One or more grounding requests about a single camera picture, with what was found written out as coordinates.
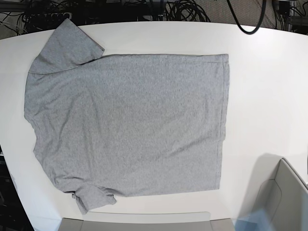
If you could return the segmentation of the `grey T-shirt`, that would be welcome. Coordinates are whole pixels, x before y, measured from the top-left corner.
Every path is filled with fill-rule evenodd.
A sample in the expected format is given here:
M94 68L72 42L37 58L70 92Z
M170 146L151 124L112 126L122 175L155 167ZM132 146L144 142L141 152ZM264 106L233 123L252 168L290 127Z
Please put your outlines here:
M34 155L80 211L134 197L217 190L229 57L115 54L64 20L28 72Z

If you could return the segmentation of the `grey bin at bottom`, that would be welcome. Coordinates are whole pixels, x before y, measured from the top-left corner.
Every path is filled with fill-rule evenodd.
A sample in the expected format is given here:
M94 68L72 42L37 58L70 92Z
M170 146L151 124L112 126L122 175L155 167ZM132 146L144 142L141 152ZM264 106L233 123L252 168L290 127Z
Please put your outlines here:
M209 212L171 214L92 213L86 220L63 218L60 231L233 231L229 218L211 220Z

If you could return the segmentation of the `grey bin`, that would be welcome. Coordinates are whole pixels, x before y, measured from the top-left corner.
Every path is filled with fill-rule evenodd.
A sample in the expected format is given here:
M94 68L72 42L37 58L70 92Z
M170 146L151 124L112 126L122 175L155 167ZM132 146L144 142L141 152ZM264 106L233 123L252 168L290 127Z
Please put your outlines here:
M211 220L209 212L171 214L92 213L86 220L63 218L60 231L233 231L229 218Z
M252 212L259 209L267 212L271 231L308 229L308 185L285 158L261 185Z

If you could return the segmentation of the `grey bin at right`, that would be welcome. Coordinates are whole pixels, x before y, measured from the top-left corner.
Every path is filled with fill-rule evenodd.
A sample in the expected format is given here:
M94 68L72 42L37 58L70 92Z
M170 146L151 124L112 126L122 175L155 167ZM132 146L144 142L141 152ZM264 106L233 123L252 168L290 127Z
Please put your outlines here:
M308 185L285 158L261 185L252 212L259 209L267 212L271 231L308 229Z

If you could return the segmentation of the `blue translucent object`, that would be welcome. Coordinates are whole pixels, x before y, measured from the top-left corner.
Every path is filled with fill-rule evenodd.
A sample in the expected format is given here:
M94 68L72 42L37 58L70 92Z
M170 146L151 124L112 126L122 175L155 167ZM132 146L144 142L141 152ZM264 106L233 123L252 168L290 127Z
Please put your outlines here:
M234 221L236 231L270 231L270 219L264 209L253 211L249 216Z

